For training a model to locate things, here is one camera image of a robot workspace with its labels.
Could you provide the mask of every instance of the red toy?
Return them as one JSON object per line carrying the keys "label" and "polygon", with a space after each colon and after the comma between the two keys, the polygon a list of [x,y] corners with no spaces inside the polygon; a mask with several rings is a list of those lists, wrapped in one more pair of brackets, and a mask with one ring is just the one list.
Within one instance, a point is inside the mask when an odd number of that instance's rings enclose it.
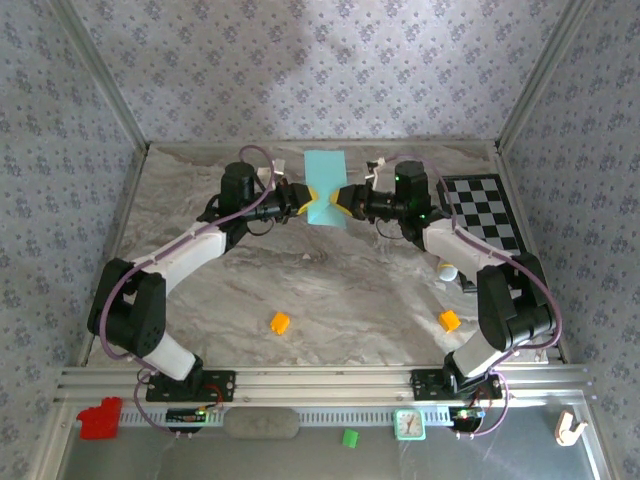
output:
{"label": "red toy", "polygon": [[115,438],[118,434],[121,411],[122,399],[118,397],[103,398],[99,407],[83,410],[76,417],[76,420],[82,422],[80,438],[83,440]]}

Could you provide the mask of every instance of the orange block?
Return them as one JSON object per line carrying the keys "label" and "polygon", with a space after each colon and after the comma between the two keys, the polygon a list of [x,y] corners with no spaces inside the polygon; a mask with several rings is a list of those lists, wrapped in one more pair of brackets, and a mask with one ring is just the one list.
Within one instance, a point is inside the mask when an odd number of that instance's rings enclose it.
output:
{"label": "orange block", "polygon": [[289,317],[282,312],[276,313],[271,320],[271,330],[276,332],[278,335],[282,335],[287,328],[289,328]]}
{"label": "orange block", "polygon": [[446,312],[441,313],[438,320],[440,321],[442,328],[444,328],[444,331],[447,333],[453,332],[460,326],[460,319],[458,319],[458,316],[453,312],[453,310],[447,310]]}

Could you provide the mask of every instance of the black and white checkerboard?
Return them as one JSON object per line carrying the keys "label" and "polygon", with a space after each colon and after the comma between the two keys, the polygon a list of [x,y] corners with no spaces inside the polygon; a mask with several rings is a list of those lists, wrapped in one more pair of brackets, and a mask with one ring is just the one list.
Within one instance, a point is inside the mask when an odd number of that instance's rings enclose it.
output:
{"label": "black and white checkerboard", "polygon": [[[451,201],[458,214],[458,224],[489,245],[511,254],[525,251],[509,199],[497,174],[444,177]],[[442,185],[438,184],[440,204],[451,211]],[[475,291],[475,286],[462,274],[462,289]]]}

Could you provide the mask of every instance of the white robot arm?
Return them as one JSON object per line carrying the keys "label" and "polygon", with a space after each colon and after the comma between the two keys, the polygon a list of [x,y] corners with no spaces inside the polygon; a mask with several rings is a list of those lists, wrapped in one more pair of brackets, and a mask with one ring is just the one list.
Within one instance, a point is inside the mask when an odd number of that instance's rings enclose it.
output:
{"label": "white robot arm", "polygon": [[[379,163],[370,165],[374,177]],[[375,191],[369,180],[341,188],[331,201],[357,220],[397,221],[405,239],[453,265],[478,287],[480,329],[450,352],[443,366],[443,381],[456,394],[486,379],[488,370],[513,348],[555,328],[547,298],[513,264],[542,283],[544,275],[538,259],[529,253],[512,257],[466,231],[454,231],[448,214],[431,205],[422,162],[396,164],[395,180],[395,192]],[[512,298],[512,290],[521,293]]]}
{"label": "white robot arm", "polygon": [[108,262],[89,314],[89,331],[99,335],[108,297],[125,275],[131,275],[107,311],[106,340],[173,381],[194,383],[190,377],[202,368],[202,361],[165,330],[167,295],[195,270],[224,255],[250,233],[249,222],[287,223],[289,218],[304,213],[316,199],[315,192],[306,185],[290,184],[282,178],[257,207],[219,227],[211,225],[255,203],[259,196],[254,191],[256,183],[259,184],[258,176],[251,165],[228,165],[220,194],[208,202],[204,213],[185,233],[132,262],[119,258]]}

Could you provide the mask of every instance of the floral wallpaper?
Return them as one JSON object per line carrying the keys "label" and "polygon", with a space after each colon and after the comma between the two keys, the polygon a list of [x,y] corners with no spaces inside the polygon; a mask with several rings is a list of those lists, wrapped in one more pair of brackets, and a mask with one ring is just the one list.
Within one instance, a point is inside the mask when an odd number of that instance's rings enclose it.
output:
{"label": "floral wallpaper", "polygon": [[0,478],[22,479],[132,165],[48,3],[0,2]]}
{"label": "floral wallpaper", "polygon": [[568,0],[76,0],[150,141],[496,138]]}
{"label": "floral wallpaper", "polygon": [[508,153],[572,359],[640,478],[640,4],[597,0]]}

